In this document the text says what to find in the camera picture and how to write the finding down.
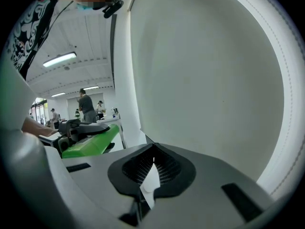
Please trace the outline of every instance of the curved white panel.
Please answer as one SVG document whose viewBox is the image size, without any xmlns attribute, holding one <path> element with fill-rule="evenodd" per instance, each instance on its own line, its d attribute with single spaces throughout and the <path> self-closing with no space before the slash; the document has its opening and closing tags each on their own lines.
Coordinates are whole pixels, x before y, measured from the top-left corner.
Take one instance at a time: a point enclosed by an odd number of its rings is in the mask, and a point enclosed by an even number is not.
<svg viewBox="0 0 305 229">
<path fill-rule="evenodd" d="M 133 147 L 146 143 L 146 139 L 144 133 L 140 130 L 132 71 L 130 12 L 128 11 L 131 0 L 123 1 L 123 7 L 117 12 L 114 36 L 115 94 L 126 145 L 127 147 Z"/>
<path fill-rule="evenodd" d="M 265 31 L 281 68 L 285 96 L 282 128 L 273 155 L 257 181 L 274 198 L 279 198 L 294 190 L 304 170 L 304 42 L 276 0 L 238 1 Z"/>
<path fill-rule="evenodd" d="M 278 198 L 303 168 L 305 57 L 275 1 L 236 2 L 135 0 L 141 127 L 154 141 L 225 160 Z"/>
</svg>

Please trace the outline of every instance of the white ceiling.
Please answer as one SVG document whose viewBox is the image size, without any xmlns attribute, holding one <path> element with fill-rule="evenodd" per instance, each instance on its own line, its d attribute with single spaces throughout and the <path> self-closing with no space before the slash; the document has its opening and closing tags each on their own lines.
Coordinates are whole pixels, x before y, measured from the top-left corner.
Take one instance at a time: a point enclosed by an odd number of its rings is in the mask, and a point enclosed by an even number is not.
<svg viewBox="0 0 305 229">
<path fill-rule="evenodd" d="M 57 3 L 51 24 L 69 2 Z M 72 3 L 55 21 L 28 70 L 26 80 L 31 89 L 39 97 L 51 98 L 89 86 L 113 87 L 110 30 L 111 19 L 105 19 L 102 10 L 82 10 Z M 77 57 L 48 68 L 42 65 L 69 52 Z"/>
</svg>

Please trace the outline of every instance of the black clip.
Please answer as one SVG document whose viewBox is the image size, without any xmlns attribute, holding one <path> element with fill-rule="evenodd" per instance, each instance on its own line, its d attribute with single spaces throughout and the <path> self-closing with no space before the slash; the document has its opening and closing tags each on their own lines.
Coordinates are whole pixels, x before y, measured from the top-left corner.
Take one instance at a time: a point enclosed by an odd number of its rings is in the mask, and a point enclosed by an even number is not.
<svg viewBox="0 0 305 229">
<path fill-rule="evenodd" d="M 107 19 L 112 16 L 117 10 L 123 6 L 124 2 L 122 0 L 117 2 L 111 2 L 104 10 L 104 18 Z"/>
</svg>

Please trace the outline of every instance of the man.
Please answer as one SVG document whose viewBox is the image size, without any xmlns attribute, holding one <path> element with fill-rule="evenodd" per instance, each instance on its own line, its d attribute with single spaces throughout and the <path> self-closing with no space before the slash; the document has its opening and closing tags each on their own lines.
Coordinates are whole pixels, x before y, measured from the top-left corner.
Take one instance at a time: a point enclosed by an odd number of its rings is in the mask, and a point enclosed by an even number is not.
<svg viewBox="0 0 305 229">
<path fill-rule="evenodd" d="M 51 121 L 54 124 L 54 129 L 58 129 L 59 127 L 58 113 L 55 112 L 55 109 L 52 109 L 51 112 L 53 112 L 53 118 L 51 119 Z"/>
<path fill-rule="evenodd" d="M 94 110 L 91 98 L 86 95 L 84 89 L 80 89 L 81 98 L 79 102 L 79 110 L 84 114 L 84 120 L 87 123 L 96 123 L 96 112 Z"/>
</svg>

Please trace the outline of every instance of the fluorescent light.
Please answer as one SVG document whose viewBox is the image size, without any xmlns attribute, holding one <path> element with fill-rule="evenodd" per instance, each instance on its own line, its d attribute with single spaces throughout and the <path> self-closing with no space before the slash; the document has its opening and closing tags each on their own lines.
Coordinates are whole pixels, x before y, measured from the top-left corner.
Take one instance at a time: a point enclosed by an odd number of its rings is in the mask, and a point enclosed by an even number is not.
<svg viewBox="0 0 305 229">
<path fill-rule="evenodd" d="M 65 95 L 66 93 L 61 93 L 61 94 L 55 94 L 53 95 L 52 97 L 57 97 L 57 96 L 60 96 L 60 95 Z"/>
<path fill-rule="evenodd" d="M 95 89 L 95 88 L 99 88 L 99 86 L 91 86 L 91 87 L 87 87 L 87 88 L 84 88 L 84 90 L 91 90 L 91 89 Z"/>
<path fill-rule="evenodd" d="M 68 59 L 73 59 L 76 58 L 76 54 L 74 52 L 68 53 L 68 54 L 64 54 L 61 56 L 56 57 L 55 59 L 51 59 L 45 63 L 43 63 L 44 67 L 49 67 L 51 65 L 54 65 L 56 63 L 60 63 L 62 61 L 68 60 Z"/>
</svg>

